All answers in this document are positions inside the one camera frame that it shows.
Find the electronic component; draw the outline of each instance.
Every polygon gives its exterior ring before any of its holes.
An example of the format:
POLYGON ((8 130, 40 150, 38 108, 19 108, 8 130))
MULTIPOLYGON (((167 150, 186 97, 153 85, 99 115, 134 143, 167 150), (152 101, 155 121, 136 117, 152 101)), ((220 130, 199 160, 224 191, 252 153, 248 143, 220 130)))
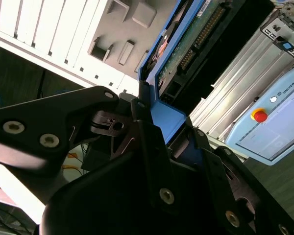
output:
POLYGON ((261 31, 273 40, 273 44, 294 57, 294 3, 276 10, 261 31))
POLYGON ((225 143, 267 165, 294 149, 294 68, 240 117, 225 143))
MULTIPOLYGON (((175 11, 180 14, 185 3, 178 4, 175 11)), ((273 8, 268 0, 193 0, 187 3, 185 16, 178 23, 176 15, 172 15, 163 29, 170 29, 170 41, 163 43, 168 38, 166 33, 159 36, 138 73, 139 80, 153 87, 151 113, 165 142, 170 141, 200 100, 210 94, 211 85, 273 8)))

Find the black plastic part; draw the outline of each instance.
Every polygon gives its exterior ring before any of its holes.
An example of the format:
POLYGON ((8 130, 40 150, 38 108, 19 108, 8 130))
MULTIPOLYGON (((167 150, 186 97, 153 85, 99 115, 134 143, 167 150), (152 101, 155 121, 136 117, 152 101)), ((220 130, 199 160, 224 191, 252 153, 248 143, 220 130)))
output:
POLYGON ((279 225, 283 225, 288 231, 294 231, 291 217, 229 148, 219 146, 214 153, 234 176, 229 182, 235 200, 245 198, 253 207, 257 234, 281 234, 279 225))
POLYGON ((139 81, 138 98, 142 100, 146 105, 150 106, 150 89, 149 83, 146 81, 139 81))
POLYGON ((96 86, 0 109, 0 163, 35 174, 56 174, 70 149, 97 137, 89 131, 93 113, 112 111, 118 102, 112 91, 96 86), (3 130, 3 124, 13 120, 25 126, 22 133, 3 130), (59 145, 42 146, 43 134, 56 135, 59 145))

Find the bolt head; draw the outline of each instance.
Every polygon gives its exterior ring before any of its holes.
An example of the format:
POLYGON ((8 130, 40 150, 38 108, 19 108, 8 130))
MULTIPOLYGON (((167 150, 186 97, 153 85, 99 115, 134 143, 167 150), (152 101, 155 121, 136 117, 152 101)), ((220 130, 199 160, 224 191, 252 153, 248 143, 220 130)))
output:
POLYGON ((226 211, 225 216, 233 227, 238 228, 240 226, 240 221, 235 213, 232 211, 226 211))
POLYGON ((59 145, 60 140, 53 134, 44 134, 39 139, 40 144, 46 148, 55 148, 59 145))
POLYGON ((19 121, 7 121, 2 128, 6 133, 12 135, 17 135, 25 130, 25 126, 19 121))
POLYGON ((174 195, 169 189, 162 188, 160 189, 159 194, 162 201, 164 201, 168 205, 171 205, 174 203, 174 195))

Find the dark gray floor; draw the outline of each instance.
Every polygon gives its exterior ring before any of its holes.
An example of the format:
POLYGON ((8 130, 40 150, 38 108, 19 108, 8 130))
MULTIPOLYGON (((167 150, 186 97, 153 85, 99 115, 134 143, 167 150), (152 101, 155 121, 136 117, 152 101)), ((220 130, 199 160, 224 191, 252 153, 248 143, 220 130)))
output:
POLYGON ((245 165, 294 220, 294 151, 273 166, 253 159, 245 165))

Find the white panel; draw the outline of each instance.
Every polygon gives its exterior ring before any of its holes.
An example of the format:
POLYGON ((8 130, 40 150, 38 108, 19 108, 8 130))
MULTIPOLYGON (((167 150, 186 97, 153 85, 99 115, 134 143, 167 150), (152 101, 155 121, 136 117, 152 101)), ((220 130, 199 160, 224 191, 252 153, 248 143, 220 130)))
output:
POLYGON ((18 27, 18 40, 27 45, 32 44, 42 0, 23 0, 20 22, 18 27))
POLYGON ((0 11, 0 31, 13 37, 20 9, 20 0, 2 0, 0 11))
POLYGON ((66 0, 51 47, 52 56, 64 62, 86 0, 66 0))
POLYGON ((64 0, 45 0, 38 22, 35 48, 48 54, 57 28, 64 0))
POLYGON ((90 24, 89 30, 87 31, 85 40, 83 41, 83 45, 80 49, 80 53, 78 55, 75 67, 79 68, 85 61, 87 61, 87 58, 92 57, 88 55, 88 49, 90 47, 91 42, 94 39, 95 32, 97 30, 99 21, 102 17, 106 4, 107 4, 107 0, 100 0, 97 6, 97 9, 95 11, 95 15, 90 24))
POLYGON ((67 60, 68 65, 74 66, 77 60, 80 49, 83 45, 86 33, 89 29, 89 25, 93 19, 94 13, 97 9, 98 0, 87 0, 84 11, 80 18, 80 21, 75 32, 67 60))
POLYGON ((80 76, 87 78, 97 85, 106 86, 114 92, 116 92, 124 77, 124 73, 90 55, 86 56, 81 67, 75 67, 79 71, 78 74, 80 76))
POLYGON ((125 75, 120 86, 118 87, 120 92, 126 90, 126 93, 138 96, 138 81, 128 75, 125 75))
POLYGON ((2 32, 0 32, 0 47, 83 87, 88 88, 96 85, 96 83, 85 79, 84 76, 79 76, 76 69, 64 63, 59 64, 51 56, 43 54, 35 48, 2 32))

